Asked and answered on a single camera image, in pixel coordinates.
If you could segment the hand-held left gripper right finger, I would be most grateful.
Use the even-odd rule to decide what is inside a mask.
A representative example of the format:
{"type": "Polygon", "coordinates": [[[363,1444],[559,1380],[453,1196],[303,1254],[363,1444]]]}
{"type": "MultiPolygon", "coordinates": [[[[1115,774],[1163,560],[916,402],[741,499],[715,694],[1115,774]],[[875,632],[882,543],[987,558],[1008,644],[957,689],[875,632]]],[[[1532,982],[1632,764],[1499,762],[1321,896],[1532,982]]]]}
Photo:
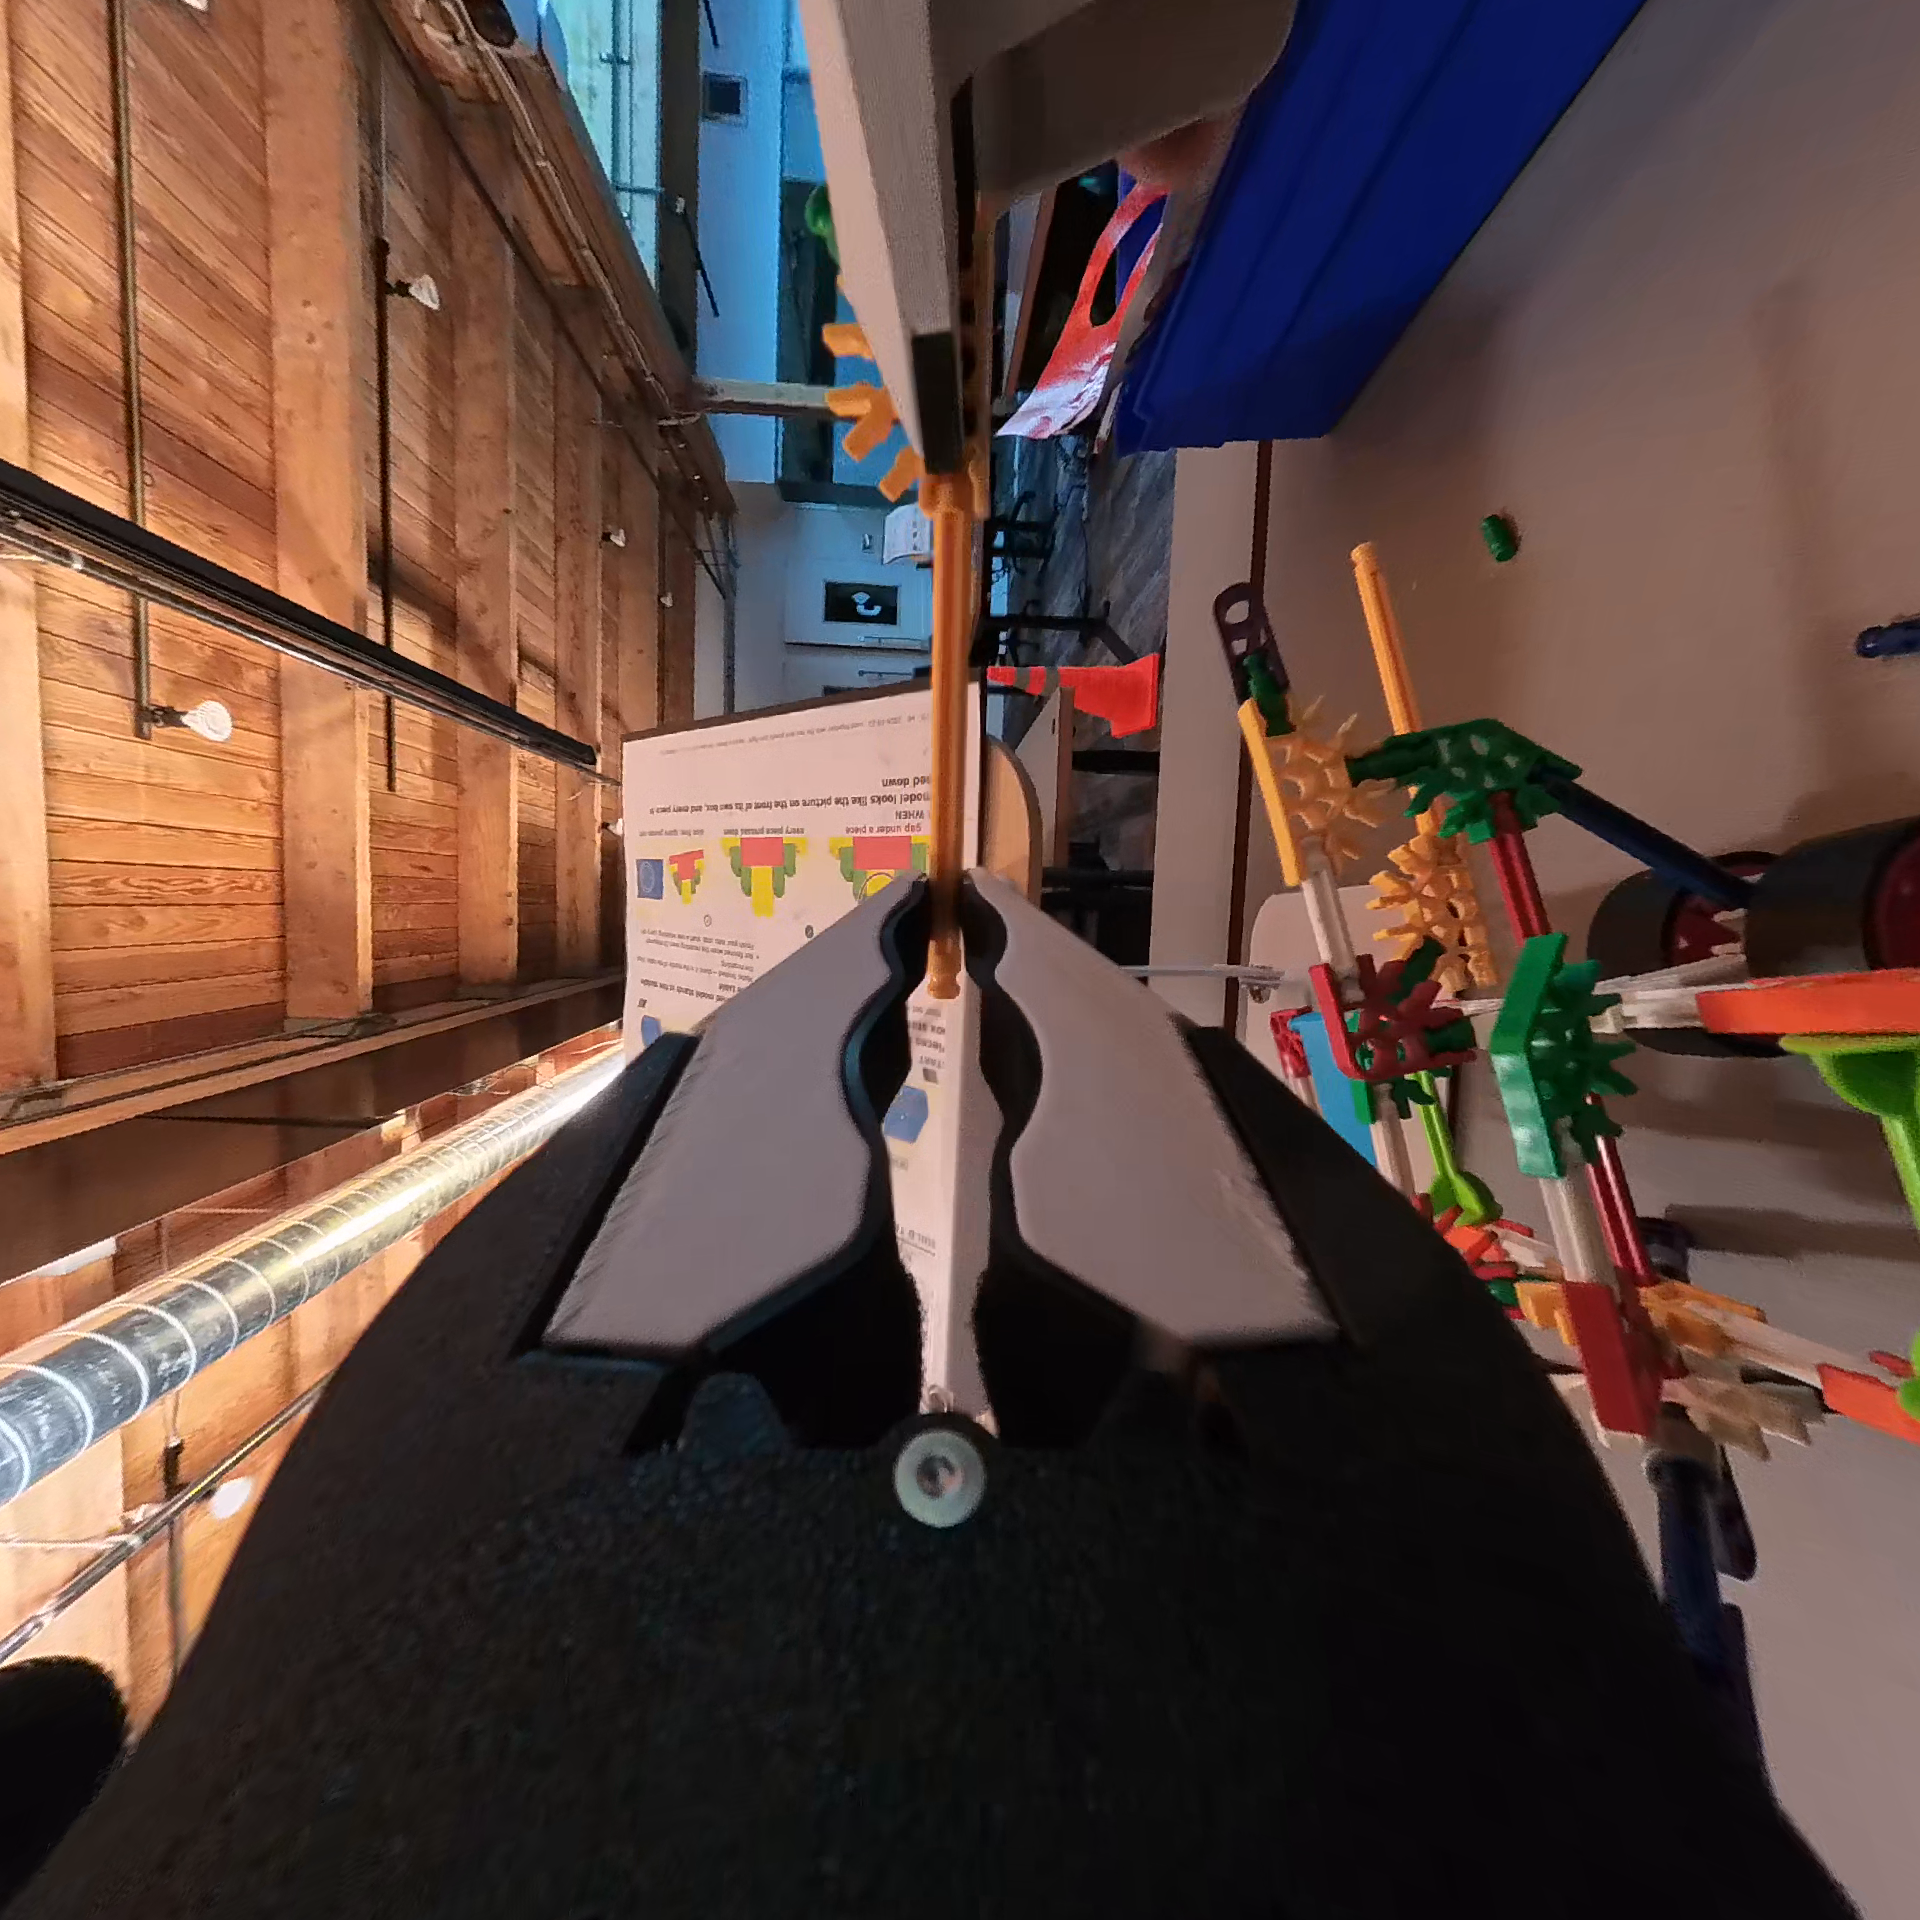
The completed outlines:
{"type": "Polygon", "coordinates": [[[1167,1002],[994,874],[967,879],[967,972],[999,1108],[994,1256],[1191,1350],[1330,1340],[1167,1002]]]}

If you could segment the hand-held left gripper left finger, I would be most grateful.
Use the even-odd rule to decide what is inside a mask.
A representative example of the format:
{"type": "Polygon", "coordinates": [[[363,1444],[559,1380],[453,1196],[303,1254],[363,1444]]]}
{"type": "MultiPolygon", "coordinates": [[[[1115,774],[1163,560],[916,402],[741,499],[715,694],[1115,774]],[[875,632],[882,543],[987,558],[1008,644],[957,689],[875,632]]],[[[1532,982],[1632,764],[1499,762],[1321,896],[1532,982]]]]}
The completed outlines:
{"type": "Polygon", "coordinates": [[[922,887],[893,880],[714,1012],[544,1328],[553,1354],[715,1355],[809,1305],[916,1355],[882,1131],[909,1068],[922,887]]]}

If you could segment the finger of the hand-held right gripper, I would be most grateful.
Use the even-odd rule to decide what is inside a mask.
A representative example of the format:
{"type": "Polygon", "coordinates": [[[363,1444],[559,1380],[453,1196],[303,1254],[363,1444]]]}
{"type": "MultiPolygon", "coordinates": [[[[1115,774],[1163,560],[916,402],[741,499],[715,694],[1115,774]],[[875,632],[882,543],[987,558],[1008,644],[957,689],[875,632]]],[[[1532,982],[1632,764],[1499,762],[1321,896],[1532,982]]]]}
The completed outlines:
{"type": "Polygon", "coordinates": [[[800,32],[849,303],[931,472],[964,462],[954,103],[994,6],[802,2],[800,32]]]}
{"type": "Polygon", "coordinates": [[[1295,2],[975,2],[971,150],[1020,199],[1233,112],[1280,60],[1295,2]]]}

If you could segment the colourful toy rod airplane model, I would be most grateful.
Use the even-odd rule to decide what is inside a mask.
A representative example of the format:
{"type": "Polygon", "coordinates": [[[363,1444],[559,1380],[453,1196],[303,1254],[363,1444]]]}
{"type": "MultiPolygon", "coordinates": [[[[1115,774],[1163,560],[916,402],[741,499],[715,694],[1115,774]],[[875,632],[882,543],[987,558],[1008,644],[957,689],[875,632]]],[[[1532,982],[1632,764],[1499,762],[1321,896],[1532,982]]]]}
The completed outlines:
{"type": "Polygon", "coordinates": [[[1283,1074],[1337,1080],[1360,1140],[1495,1304],[1571,1346],[1560,1386],[1644,1444],[1666,1609],[1704,1686],[1757,1731],[1731,1583],[1757,1571],[1732,1454],[1827,1417],[1916,1442],[1916,1342],[1841,1358],[1698,1288],[1635,1211],[1610,1100],[1637,1043],[1808,1064],[1880,1126],[1916,1211],[1916,819],[1713,858],[1492,718],[1423,727],[1372,546],[1351,555],[1387,737],[1353,745],[1289,689],[1256,584],[1213,602],[1247,768],[1306,911],[1307,1015],[1283,1074]]]}

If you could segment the yellow rod with yellow connector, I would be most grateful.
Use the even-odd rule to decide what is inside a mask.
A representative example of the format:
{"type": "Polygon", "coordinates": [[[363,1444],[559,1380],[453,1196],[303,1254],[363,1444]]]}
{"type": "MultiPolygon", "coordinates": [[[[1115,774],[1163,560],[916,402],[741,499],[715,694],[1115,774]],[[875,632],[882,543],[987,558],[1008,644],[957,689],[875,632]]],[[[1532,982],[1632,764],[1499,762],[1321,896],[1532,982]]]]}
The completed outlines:
{"type": "MultiPolygon", "coordinates": [[[[808,230],[824,240],[834,268],[844,266],[844,243],[833,218],[827,186],[808,199],[808,230]]],[[[824,346],[837,360],[879,363],[867,329],[857,323],[824,328],[824,346]]],[[[827,415],[849,423],[845,454],[869,459],[900,425],[891,394],[879,382],[834,386],[825,395],[827,415]]],[[[951,1002],[960,993],[963,934],[957,906],[967,849],[967,650],[975,591],[975,505],[976,489],[967,472],[929,472],[922,455],[904,446],[879,491],[899,500],[920,489],[920,508],[931,529],[931,794],[929,794],[929,995],[951,1002]]]]}

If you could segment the red plastic packet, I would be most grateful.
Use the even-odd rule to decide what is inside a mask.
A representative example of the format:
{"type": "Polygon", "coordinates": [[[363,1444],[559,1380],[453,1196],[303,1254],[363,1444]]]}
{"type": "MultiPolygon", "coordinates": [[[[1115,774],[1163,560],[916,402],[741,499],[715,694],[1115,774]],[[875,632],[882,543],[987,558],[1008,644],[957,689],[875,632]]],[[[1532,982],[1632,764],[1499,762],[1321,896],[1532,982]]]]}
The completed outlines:
{"type": "Polygon", "coordinates": [[[1089,425],[1109,385],[1127,306],[1160,246],[1169,192],[1136,183],[1096,240],[1039,382],[999,425],[1002,440],[1053,441],[1089,425]]]}

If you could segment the blue plastic bin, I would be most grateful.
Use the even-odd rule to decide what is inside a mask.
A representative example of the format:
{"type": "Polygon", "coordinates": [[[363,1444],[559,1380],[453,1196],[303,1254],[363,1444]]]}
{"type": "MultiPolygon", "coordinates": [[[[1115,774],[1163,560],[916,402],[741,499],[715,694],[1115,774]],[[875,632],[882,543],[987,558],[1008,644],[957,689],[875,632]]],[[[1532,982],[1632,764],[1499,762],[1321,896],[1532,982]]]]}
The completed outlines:
{"type": "Polygon", "coordinates": [[[1120,382],[1120,454],[1317,441],[1641,2],[1312,2],[1120,382]]]}

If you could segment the white stand with wooden board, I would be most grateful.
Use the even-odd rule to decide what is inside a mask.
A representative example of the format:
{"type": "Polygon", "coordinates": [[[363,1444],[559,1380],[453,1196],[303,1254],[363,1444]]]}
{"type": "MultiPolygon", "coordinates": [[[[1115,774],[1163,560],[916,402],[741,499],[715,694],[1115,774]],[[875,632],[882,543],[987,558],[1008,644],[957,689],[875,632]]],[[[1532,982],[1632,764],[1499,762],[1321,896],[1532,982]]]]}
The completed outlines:
{"type": "MultiPolygon", "coordinates": [[[[1045,833],[1041,803],[1021,767],[981,734],[981,697],[967,696],[967,849],[976,864],[964,875],[957,924],[967,938],[960,991],[970,976],[970,875],[994,874],[1032,906],[1041,879],[1045,833]]],[[[920,883],[920,991],[925,991],[931,904],[929,868],[920,883]]],[[[673,1074],[671,1092],[691,1056],[688,1034],[664,1034],[639,1058],[661,1056],[673,1074]]],[[[1330,1340],[1297,1340],[1253,1350],[1200,1352],[1063,1279],[1041,1279],[1007,1263],[992,1249],[992,1168],[1002,1115],[981,1071],[981,1017],[976,1000],[976,1068],[989,1098],[984,1136],[989,1156],[971,1167],[963,1196],[985,1231],[984,1266],[971,1288],[967,1355],[976,1360],[992,1422],[1020,1444],[1053,1436],[1079,1436],[1093,1427],[1114,1395],[1114,1383],[1153,1360],[1200,1366],[1210,1372],[1273,1369],[1275,1354],[1306,1350],[1297,1369],[1336,1376],[1408,1376],[1412,1337],[1434,1331],[1443,1311],[1458,1305],[1451,1256],[1416,1219],[1408,1203],[1368,1171],[1360,1159],[1306,1104],[1231,1038],[1180,1019],[1191,1051],[1217,1103],[1249,1151],[1295,1238],[1309,1281],[1333,1316],[1330,1340]]],[[[874,1422],[891,1422],[908,1406],[908,1390],[925,1400],[924,1308],[920,1297],[920,1354],[887,1355],[852,1337],[850,1312],[817,1304],[786,1312],[761,1332],[746,1335],[715,1355],[621,1355],[696,1369],[760,1369],[783,1395],[788,1417],[809,1432],[852,1433],[852,1406],[875,1403],[874,1422]]]]}

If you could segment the printed instruction sheet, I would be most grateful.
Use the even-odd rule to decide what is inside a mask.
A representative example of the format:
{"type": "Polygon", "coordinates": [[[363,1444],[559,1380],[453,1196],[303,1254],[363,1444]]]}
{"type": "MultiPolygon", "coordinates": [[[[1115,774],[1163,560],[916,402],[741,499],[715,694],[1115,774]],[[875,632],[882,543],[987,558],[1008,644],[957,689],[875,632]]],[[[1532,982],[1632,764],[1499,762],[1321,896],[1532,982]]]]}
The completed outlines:
{"type": "MultiPolygon", "coordinates": [[[[885,690],[755,711],[621,751],[627,995],[635,1058],[688,1034],[869,896],[929,866],[931,697],[885,690]]],[[[896,1238],[924,1308],[925,1408],[992,1411],[967,1355],[985,1227],[963,1196],[989,1098],[976,995],[916,991],[909,1071],[882,1118],[896,1238]]]]}

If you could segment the orange traffic cone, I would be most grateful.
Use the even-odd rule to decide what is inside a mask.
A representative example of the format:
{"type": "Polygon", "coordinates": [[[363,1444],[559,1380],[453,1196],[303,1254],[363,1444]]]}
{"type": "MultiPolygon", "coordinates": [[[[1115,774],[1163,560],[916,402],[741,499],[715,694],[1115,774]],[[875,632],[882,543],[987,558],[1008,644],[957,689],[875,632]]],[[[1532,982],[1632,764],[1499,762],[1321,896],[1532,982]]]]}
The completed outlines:
{"type": "Polygon", "coordinates": [[[1066,694],[1079,713],[1103,720],[1115,737],[1139,737],[1161,722],[1161,656],[1131,664],[1008,666],[984,670],[987,689],[1048,699],[1066,694]]]}

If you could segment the silver duct pipe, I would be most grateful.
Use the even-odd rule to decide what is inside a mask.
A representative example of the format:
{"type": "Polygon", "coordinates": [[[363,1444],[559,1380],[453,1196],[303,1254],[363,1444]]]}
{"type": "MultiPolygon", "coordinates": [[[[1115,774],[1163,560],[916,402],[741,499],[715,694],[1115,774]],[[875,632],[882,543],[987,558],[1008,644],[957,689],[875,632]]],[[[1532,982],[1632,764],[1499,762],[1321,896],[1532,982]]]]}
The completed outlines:
{"type": "Polygon", "coordinates": [[[3,1504],[131,1427],[541,1151],[621,1074],[617,1049],[509,1096],[3,1358],[3,1504]]]}

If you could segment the black ceiling rail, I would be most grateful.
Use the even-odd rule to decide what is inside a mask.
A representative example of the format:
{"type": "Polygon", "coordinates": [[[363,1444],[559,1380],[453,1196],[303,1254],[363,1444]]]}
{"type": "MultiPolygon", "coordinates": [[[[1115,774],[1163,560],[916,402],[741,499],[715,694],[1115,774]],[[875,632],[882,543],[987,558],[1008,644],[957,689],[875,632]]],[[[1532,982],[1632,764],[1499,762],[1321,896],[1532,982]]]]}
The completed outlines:
{"type": "Polygon", "coordinates": [[[3,464],[3,543],[10,560],[73,572],[136,602],[169,609],[316,666],[362,690],[394,697],[395,705],[435,713],[517,753],[603,779],[594,745],[10,462],[3,464]]]}

